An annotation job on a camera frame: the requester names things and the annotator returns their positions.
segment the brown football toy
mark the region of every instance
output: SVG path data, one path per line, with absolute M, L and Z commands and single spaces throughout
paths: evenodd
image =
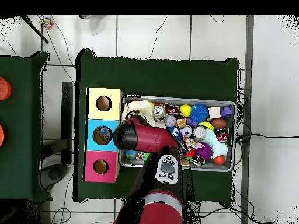
M 223 118 L 215 118 L 212 120 L 211 124 L 215 129 L 223 129 L 227 126 L 227 123 Z

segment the blue spiky ball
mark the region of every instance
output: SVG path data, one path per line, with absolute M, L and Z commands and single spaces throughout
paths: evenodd
M 208 118 L 208 108 L 201 103 L 192 106 L 189 118 L 198 123 L 205 121 Z

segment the purple toy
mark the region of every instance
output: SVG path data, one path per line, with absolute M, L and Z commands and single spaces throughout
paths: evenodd
M 201 144 L 204 145 L 204 147 L 196 149 L 195 152 L 197 155 L 204 157 L 205 161 L 208 161 L 213 155 L 212 148 L 205 142 L 202 142 Z
M 198 122 L 192 121 L 191 118 L 187 118 L 187 125 L 197 126 L 198 124 Z
M 232 114 L 232 110 L 229 107 L 224 107 L 220 110 L 221 118 L 227 118 Z

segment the pink cube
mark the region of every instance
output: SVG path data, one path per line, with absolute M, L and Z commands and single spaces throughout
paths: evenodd
M 99 160 L 107 165 L 106 170 L 101 173 L 96 172 L 95 163 Z M 114 183 L 119 173 L 119 163 L 117 152 L 115 151 L 86 151 L 86 161 L 84 162 L 85 172 L 82 181 L 84 182 L 106 182 Z

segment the orange ball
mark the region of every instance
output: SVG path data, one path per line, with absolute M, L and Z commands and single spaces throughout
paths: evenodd
M 6 100 L 12 92 L 11 85 L 0 77 L 0 100 Z
M 3 141 L 4 141 L 4 131 L 0 125 L 0 146 L 2 145 Z
M 225 158 L 224 158 L 224 155 L 220 155 L 220 156 L 217 156 L 213 159 L 213 162 L 216 164 L 216 165 L 223 165 L 223 163 L 225 162 Z

